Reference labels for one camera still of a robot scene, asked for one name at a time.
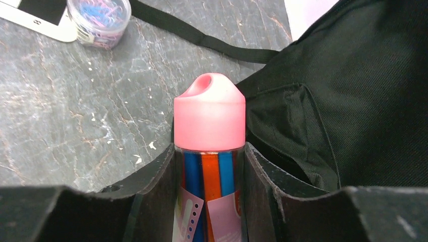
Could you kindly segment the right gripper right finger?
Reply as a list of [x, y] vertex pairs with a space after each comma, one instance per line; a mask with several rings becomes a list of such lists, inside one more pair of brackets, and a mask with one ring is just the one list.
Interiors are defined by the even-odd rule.
[[243, 207], [249, 241], [427, 241], [427, 189], [307, 184], [246, 144]]

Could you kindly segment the clear jar of paperclips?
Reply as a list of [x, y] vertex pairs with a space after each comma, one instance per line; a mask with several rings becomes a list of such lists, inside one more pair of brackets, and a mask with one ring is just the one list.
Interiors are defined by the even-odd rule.
[[114, 48], [131, 18], [129, 0], [67, 0], [68, 15], [85, 46]]

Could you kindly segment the pink capped pencil tube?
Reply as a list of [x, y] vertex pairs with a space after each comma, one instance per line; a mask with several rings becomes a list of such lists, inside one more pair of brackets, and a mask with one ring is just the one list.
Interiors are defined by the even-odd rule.
[[174, 100], [180, 173], [173, 241], [242, 241], [239, 164], [245, 98], [224, 75], [206, 73]]

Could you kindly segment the checkered chess board mat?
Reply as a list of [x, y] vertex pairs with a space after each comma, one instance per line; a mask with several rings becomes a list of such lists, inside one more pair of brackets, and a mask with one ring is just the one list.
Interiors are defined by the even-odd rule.
[[68, 16], [67, 1], [1, 1], [1, 18], [60, 42], [77, 39], [77, 30]]

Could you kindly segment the black student backpack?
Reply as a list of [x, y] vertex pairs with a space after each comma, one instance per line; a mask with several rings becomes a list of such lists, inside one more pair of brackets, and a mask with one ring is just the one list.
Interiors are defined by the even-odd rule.
[[339, 1], [281, 51], [240, 48], [140, 1], [134, 17], [263, 64], [237, 84], [246, 139], [326, 191], [427, 186], [427, 1]]

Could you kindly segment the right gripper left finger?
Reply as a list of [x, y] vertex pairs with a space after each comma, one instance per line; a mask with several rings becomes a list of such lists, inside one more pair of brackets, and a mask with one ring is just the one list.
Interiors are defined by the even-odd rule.
[[171, 241], [174, 145], [99, 192], [1, 187], [1, 241]]

